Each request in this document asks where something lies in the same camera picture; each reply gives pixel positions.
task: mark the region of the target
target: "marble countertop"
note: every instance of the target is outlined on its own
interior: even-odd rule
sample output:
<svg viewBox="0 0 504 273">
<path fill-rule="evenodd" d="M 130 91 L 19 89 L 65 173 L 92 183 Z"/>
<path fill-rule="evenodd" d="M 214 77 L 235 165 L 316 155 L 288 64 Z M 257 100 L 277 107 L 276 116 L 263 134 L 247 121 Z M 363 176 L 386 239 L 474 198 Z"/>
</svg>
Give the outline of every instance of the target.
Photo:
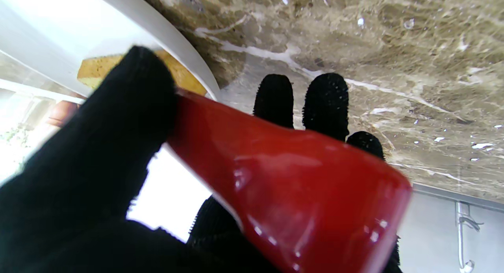
<svg viewBox="0 0 504 273">
<path fill-rule="evenodd" d="M 350 131 L 411 181 L 504 202 L 504 0 L 146 0 L 196 47 L 226 104 L 252 112 L 285 74 L 350 88 Z"/>
</svg>

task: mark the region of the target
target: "faucet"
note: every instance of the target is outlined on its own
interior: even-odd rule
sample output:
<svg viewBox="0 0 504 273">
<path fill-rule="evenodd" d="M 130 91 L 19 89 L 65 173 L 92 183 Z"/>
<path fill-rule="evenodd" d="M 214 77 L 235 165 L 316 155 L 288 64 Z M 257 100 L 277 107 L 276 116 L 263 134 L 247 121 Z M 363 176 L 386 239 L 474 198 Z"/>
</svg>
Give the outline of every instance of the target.
<svg viewBox="0 0 504 273">
<path fill-rule="evenodd" d="M 469 211 L 469 205 L 463 202 L 456 202 L 456 224 L 458 227 L 459 234 L 459 270 L 461 273 L 471 273 L 474 269 L 474 261 L 469 259 L 468 262 L 464 262 L 464 236 L 463 236 L 463 226 L 467 225 L 469 228 L 473 228 L 477 232 L 480 231 L 480 225 L 484 223 L 477 223 L 471 217 Z"/>
</svg>

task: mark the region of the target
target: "metal pipe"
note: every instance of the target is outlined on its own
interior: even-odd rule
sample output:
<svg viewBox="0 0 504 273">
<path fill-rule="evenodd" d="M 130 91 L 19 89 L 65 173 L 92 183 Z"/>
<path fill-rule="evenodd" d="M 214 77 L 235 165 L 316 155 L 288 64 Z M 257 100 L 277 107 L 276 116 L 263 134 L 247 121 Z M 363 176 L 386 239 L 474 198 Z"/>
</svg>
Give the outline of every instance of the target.
<svg viewBox="0 0 504 273">
<path fill-rule="evenodd" d="M 474 261 L 470 260 L 468 262 L 464 262 L 464 233 L 463 226 L 464 222 L 468 219 L 474 221 L 469 212 L 469 205 L 462 202 L 456 202 L 456 223 L 458 228 L 458 237 L 459 237 L 459 269 L 461 273 L 471 273 L 474 270 Z"/>
</svg>

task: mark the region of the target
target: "red plastic bottle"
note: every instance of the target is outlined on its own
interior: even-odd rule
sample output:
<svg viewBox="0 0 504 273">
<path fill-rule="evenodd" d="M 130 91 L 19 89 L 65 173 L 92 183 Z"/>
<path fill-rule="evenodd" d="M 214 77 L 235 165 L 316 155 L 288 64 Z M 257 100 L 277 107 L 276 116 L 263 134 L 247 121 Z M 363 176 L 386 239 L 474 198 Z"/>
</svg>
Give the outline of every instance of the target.
<svg viewBox="0 0 504 273">
<path fill-rule="evenodd" d="M 171 148 L 283 272 L 378 273 L 411 196 L 385 162 L 181 92 Z"/>
</svg>

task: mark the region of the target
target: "sponge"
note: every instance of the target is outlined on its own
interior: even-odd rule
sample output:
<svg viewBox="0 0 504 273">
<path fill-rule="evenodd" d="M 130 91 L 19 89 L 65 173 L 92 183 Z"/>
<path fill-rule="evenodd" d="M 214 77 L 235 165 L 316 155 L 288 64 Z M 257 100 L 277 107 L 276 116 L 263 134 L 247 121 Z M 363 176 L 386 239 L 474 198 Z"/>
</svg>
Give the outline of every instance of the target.
<svg viewBox="0 0 504 273">
<path fill-rule="evenodd" d="M 165 50 L 154 52 L 168 67 L 175 84 L 185 90 L 199 95 L 205 95 L 207 90 L 180 62 Z M 77 73 L 77 79 L 84 85 L 96 89 L 108 72 L 112 70 L 123 58 L 119 56 L 103 56 L 99 58 L 85 59 Z"/>
</svg>

